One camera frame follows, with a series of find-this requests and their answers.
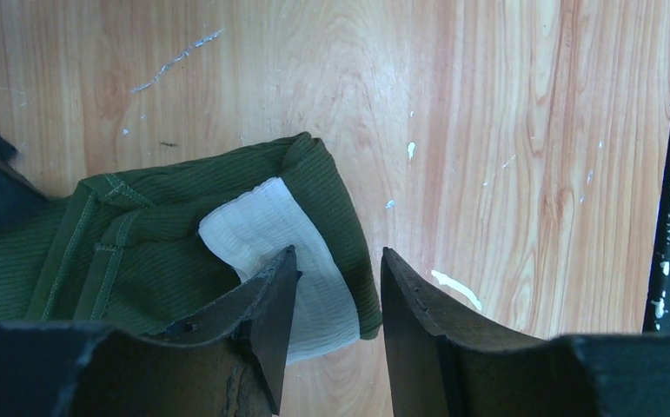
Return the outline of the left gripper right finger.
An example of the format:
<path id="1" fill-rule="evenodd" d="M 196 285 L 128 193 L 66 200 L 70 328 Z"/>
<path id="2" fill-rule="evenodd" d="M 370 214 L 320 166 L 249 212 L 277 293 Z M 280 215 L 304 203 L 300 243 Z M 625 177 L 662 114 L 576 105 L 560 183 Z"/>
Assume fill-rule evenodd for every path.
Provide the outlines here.
<path id="1" fill-rule="evenodd" d="M 396 416 L 597 416 L 572 340 L 544 341 L 477 313 L 381 257 L 383 335 Z"/>

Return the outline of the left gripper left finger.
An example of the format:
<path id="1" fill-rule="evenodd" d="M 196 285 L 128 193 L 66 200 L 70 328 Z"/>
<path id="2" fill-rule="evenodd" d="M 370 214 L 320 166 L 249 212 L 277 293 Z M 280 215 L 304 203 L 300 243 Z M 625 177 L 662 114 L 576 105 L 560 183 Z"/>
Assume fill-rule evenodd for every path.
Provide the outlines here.
<path id="1" fill-rule="evenodd" d="M 292 246 L 160 334 L 115 330 L 90 356 L 73 416 L 272 416 L 279 412 L 300 273 Z"/>

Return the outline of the green underwear white waistband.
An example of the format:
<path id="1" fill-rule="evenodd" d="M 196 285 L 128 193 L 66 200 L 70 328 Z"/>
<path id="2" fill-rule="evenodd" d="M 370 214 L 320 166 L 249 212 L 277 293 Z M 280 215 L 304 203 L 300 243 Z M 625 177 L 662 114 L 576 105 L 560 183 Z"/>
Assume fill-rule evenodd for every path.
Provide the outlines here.
<path id="1" fill-rule="evenodd" d="M 0 321 L 108 321 L 160 334 L 293 247 L 288 362 L 372 340 L 368 245 L 333 156 L 309 133 L 94 175 L 0 228 Z"/>

